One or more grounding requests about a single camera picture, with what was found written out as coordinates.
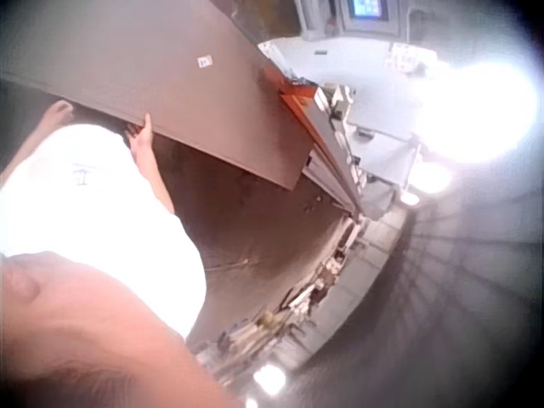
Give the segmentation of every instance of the large sheet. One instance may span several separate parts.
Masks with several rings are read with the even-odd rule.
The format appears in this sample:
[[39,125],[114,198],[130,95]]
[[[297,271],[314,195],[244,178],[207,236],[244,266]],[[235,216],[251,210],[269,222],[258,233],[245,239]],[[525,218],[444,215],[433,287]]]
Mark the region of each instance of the large sheet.
[[[26,0],[0,21],[0,77],[138,122],[291,189],[312,147],[269,63],[206,0]],[[212,64],[198,59],[210,55]]]

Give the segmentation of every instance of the person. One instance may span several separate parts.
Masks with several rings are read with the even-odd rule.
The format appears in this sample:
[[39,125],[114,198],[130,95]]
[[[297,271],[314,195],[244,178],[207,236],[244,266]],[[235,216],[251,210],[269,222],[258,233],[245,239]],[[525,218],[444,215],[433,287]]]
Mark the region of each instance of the person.
[[15,405],[238,402],[184,346],[201,258],[152,149],[150,115],[121,135],[53,104],[0,176],[3,394]]

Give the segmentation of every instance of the small label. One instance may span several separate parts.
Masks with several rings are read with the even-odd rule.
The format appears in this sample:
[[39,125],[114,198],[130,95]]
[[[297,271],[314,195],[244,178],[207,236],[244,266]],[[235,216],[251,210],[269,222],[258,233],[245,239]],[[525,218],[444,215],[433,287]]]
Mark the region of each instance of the small label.
[[205,55],[198,59],[198,66],[200,68],[206,68],[207,66],[213,65],[213,59],[211,55]]

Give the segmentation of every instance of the white shirt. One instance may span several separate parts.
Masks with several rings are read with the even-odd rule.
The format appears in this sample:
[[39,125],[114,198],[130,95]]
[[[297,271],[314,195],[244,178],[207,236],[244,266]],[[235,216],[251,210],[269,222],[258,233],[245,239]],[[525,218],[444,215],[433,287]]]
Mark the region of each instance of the white shirt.
[[118,279],[182,337],[206,294],[200,254],[122,137],[63,127],[0,190],[0,252],[51,251]]

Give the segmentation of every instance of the hair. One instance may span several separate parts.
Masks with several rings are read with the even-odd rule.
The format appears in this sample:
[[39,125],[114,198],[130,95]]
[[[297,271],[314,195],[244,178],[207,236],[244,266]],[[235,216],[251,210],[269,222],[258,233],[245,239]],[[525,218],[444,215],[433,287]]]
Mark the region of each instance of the hair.
[[96,367],[63,367],[40,377],[2,380],[8,408],[119,408],[144,406],[134,380],[121,371]]

